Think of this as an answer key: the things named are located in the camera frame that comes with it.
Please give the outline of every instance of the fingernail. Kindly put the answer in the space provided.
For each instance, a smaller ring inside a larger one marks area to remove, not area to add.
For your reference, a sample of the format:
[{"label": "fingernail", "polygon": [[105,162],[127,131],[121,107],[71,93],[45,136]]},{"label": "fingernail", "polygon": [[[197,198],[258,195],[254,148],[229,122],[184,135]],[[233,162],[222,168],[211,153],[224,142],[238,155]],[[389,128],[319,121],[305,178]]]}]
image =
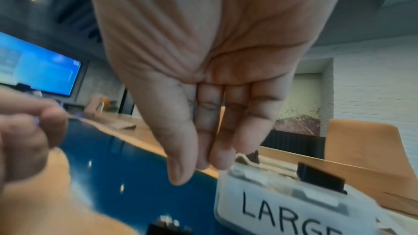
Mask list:
[{"label": "fingernail", "polygon": [[178,185],[179,180],[182,177],[182,167],[177,159],[167,157],[167,170],[169,174],[169,180],[173,185]]}]

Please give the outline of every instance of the television screen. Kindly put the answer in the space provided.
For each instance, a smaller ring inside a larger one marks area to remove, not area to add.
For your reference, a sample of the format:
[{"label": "television screen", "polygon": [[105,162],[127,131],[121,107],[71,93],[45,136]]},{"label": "television screen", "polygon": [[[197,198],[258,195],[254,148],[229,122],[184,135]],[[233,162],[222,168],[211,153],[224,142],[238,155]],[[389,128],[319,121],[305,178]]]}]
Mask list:
[{"label": "television screen", "polygon": [[80,66],[77,60],[0,33],[0,83],[69,96]]}]

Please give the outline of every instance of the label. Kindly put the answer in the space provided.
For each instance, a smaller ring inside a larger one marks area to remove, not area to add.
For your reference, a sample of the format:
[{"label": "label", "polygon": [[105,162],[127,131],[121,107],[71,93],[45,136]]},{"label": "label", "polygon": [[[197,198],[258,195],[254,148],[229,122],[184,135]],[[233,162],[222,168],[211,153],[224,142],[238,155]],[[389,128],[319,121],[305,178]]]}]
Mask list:
[{"label": "label", "polygon": [[219,217],[257,235],[375,234],[374,223],[367,225],[233,177],[223,179],[218,198]]}]

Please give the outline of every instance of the blue table surface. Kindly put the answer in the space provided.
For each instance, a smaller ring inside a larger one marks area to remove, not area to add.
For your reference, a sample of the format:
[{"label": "blue table surface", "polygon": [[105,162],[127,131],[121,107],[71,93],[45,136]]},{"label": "blue table surface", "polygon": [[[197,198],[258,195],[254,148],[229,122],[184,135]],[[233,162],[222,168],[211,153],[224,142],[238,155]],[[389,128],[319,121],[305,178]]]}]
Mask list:
[{"label": "blue table surface", "polygon": [[140,234],[161,215],[179,220],[197,235],[236,234],[215,220],[216,179],[204,173],[173,186],[164,157],[77,120],[70,120],[60,147],[70,164],[72,184],[85,192],[92,208]]}]

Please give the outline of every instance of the conference table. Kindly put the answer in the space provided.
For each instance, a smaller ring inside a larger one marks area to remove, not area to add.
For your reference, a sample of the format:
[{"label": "conference table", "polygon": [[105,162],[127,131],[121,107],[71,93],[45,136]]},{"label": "conference table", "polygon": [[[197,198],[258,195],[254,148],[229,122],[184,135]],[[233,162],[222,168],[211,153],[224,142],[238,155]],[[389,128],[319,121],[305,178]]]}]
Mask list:
[{"label": "conference table", "polygon": [[[161,215],[198,235],[236,234],[213,214],[217,170],[197,171],[185,185],[173,186],[165,154],[143,121],[107,114],[102,118],[109,124],[70,119],[66,139],[51,150],[46,169],[7,185],[0,199],[0,234],[145,234]],[[136,128],[118,128],[132,122]],[[260,155],[332,171],[379,204],[418,215],[414,203],[404,202],[418,195],[413,182],[268,148],[261,148]],[[374,184],[367,183],[371,178]]]}]

